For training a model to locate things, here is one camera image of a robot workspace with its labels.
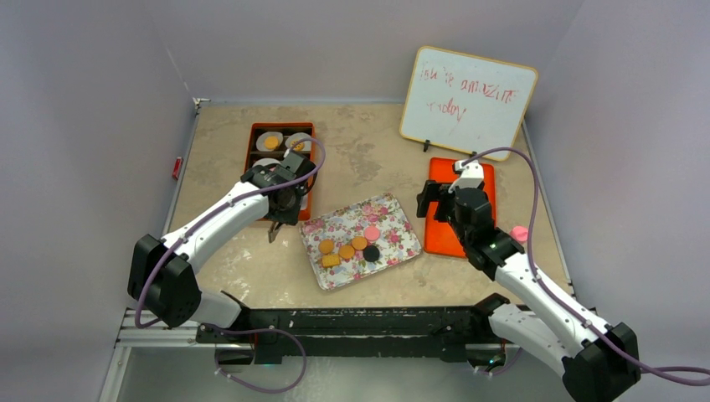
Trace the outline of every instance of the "red handwritten text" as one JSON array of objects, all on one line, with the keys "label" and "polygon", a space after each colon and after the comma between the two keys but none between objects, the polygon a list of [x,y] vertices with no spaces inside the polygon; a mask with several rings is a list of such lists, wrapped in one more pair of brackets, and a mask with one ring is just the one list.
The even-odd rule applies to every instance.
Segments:
[{"label": "red handwritten text", "polygon": [[449,99],[449,103],[446,104],[429,102],[426,105],[429,107],[429,111],[438,111],[445,115],[455,116],[456,123],[459,123],[463,118],[464,113],[466,113],[466,108],[461,109],[460,106],[454,103],[454,98]]},{"label": "red handwritten text", "polygon": [[460,90],[470,94],[480,93],[486,98],[492,98],[496,101],[508,103],[513,100],[513,97],[518,93],[518,90],[503,90],[501,86],[495,84],[481,83],[474,80],[461,81]]},{"label": "red handwritten text", "polygon": [[449,86],[449,88],[450,88],[450,87],[451,87],[451,82],[454,80],[454,75],[453,75],[450,71],[447,71],[447,70],[446,70],[446,67],[444,67],[444,75],[446,76],[446,81],[445,81],[445,82],[446,82],[446,84],[447,84],[447,85]]},{"label": "red handwritten text", "polygon": [[427,63],[424,63],[424,66],[422,67],[422,72],[419,75],[419,80],[422,81],[428,81],[428,80],[436,80],[439,76],[438,71],[434,67],[428,68]]}]

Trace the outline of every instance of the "whiteboard frame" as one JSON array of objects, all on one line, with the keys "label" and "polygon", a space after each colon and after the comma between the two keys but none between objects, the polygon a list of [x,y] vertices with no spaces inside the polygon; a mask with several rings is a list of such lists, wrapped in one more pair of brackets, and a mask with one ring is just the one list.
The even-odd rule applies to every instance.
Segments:
[{"label": "whiteboard frame", "polygon": [[[422,142],[422,143],[426,142],[426,140],[427,140],[427,138],[407,137],[407,136],[405,136],[404,133],[402,132],[402,126],[404,125],[404,116],[406,115],[407,106],[409,105],[409,95],[411,95],[411,92],[412,92],[412,84],[414,83],[414,76],[416,75],[416,72],[417,72],[417,64],[419,63],[419,55],[421,54],[421,51],[424,50],[424,49],[438,50],[438,51],[444,52],[444,53],[458,54],[459,56],[470,57],[470,58],[472,58],[472,59],[479,59],[479,60],[491,61],[491,62],[493,62],[493,63],[498,63],[498,64],[510,65],[510,66],[513,66],[513,67],[518,67],[518,68],[520,68],[520,69],[530,70],[530,71],[532,71],[533,73],[535,73],[535,80],[534,80],[533,83],[532,83],[532,89],[530,90],[530,95],[527,96],[527,102],[525,102],[525,108],[522,110],[522,114],[520,115],[520,121],[517,123],[517,130],[515,131],[515,134],[514,134],[513,137],[512,137],[512,142],[511,142],[511,144],[509,145],[509,147],[512,147],[512,144],[515,143],[515,140],[517,139],[517,136],[520,135],[520,131],[522,130],[522,120],[525,118],[525,113],[527,112],[527,107],[530,106],[530,100],[532,99],[533,93],[535,92],[535,87],[538,85],[538,78],[540,77],[540,74],[538,74],[538,71],[535,70],[533,67],[530,67],[530,66],[527,66],[527,65],[515,64],[515,63],[508,63],[508,62],[506,62],[506,61],[500,61],[500,60],[496,60],[496,59],[488,59],[487,57],[476,56],[476,55],[474,55],[474,54],[468,54],[468,53],[456,52],[456,51],[454,51],[454,50],[442,49],[442,48],[437,48],[437,47],[435,47],[435,46],[428,46],[428,45],[422,46],[421,48],[419,48],[419,50],[417,50],[417,57],[414,59],[414,66],[412,67],[412,76],[411,76],[411,78],[409,79],[409,88],[407,89],[407,98],[404,100],[404,110],[402,111],[402,121],[399,123],[399,135],[402,136],[402,138],[405,138],[405,139],[407,139],[407,140],[417,141],[417,142]],[[450,149],[450,150],[452,150],[452,151],[462,152],[462,153],[469,154],[469,155],[470,155],[471,152],[473,152],[473,151],[476,151],[476,152],[487,151],[486,149],[479,149],[479,150],[472,150],[472,149],[470,149],[470,150],[463,150],[463,149],[454,148],[454,147],[449,147],[449,146],[442,145],[442,144],[437,144],[437,143],[431,142],[431,141],[430,141],[430,145],[433,145],[433,146],[435,146],[435,147]],[[494,157],[491,157],[490,155],[486,155],[486,156],[484,156],[484,158],[486,158],[486,159],[491,159],[491,160],[493,160],[493,161],[503,162],[503,161],[507,160],[507,159],[510,157],[510,154],[511,154],[511,153],[509,152],[509,153],[507,154],[507,156],[504,157],[504,158],[494,158]]]}]

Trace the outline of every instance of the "tabletop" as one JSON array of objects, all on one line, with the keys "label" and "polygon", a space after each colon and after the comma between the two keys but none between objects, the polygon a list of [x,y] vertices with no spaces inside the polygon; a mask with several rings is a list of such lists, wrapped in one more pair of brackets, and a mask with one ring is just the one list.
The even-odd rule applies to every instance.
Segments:
[{"label": "tabletop", "polygon": [[[223,197],[244,171],[247,141],[256,122],[310,121],[327,158],[312,190],[311,217],[382,193],[397,198],[424,244],[424,219],[416,218],[432,157],[465,155],[403,139],[403,105],[205,106],[183,172],[170,230],[186,224]],[[513,145],[528,153],[520,134]],[[490,163],[496,169],[497,224],[504,230],[527,225],[533,181],[527,164],[511,155]],[[476,304],[493,292],[520,302],[466,260],[423,252],[412,260],[335,290],[322,290],[298,227],[283,227],[270,244],[269,223],[255,222],[216,252],[198,273],[204,290],[224,290],[249,307],[411,307]],[[535,261],[569,291],[544,203],[534,228]]]}]

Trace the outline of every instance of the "gray wall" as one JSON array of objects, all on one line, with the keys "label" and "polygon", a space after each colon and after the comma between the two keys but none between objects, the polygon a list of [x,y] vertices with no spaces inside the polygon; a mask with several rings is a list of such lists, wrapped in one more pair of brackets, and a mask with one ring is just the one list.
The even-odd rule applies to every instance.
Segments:
[{"label": "gray wall", "polygon": [[[710,3],[586,0],[528,123],[582,302],[655,365],[710,363]],[[625,400],[707,400],[645,375]]]},{"label": "gray wall", "polygon": [[[280,388],[298,376],[301,359],[242,369],[232,373],[262,387]],[[215,377],[213,350],[142,349],[131,355],[119,401],[572,402],[557,375],[527,353],[493,379],[472,371],[468,363],[436,358],[308,358],[306,376],[295,389],[259,394]]]},{"label": "gray wall", "polygon": [[96,400],[191,99],[141,2],[0,3],[0,399]]},{"label": "gray wall", "polygon": [[147,0],[193,96],[404,101],[424,44],[542,70],[583,0]]}]

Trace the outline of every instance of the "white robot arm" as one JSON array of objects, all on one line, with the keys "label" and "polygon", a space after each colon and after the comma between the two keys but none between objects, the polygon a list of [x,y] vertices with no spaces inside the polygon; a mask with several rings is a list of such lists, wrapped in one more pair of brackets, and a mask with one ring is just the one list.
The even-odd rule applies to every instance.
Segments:
[{"label": "white robot arm", "polygon": [[533,313],[504,304],[488,317],[492,332],[545,362],[577,401],[612,400],[635,384],[639,368],[610,349],[594,328],[603,328],[606,338],[638,358],[633,331],[624,323],[612,327],[531,267],[523,247],[495,226],[478,162],[458,161],[454,170],[460,176],[451,184],[426,182],[417,196],[417,216],[425,217],[429,204],[438,202],[435,219],[451,226],[469,262]]},{"label": "white robot arm", "polygon": [[217,203],[180,229],[160,240],[143,236],[133,250],[128,293],[139,308],[144,304],[170,327],[187,320],[231,326],[241,305],[225,294],[200,290],[195,276],[214,252],[256,220],[273,222],[269,241],[283,224],[296,224],[301,199],[315,177],[311,184],[290,183],[315,176],[316,170],[308,158],[288,152],[280,164],[251,168]]}]

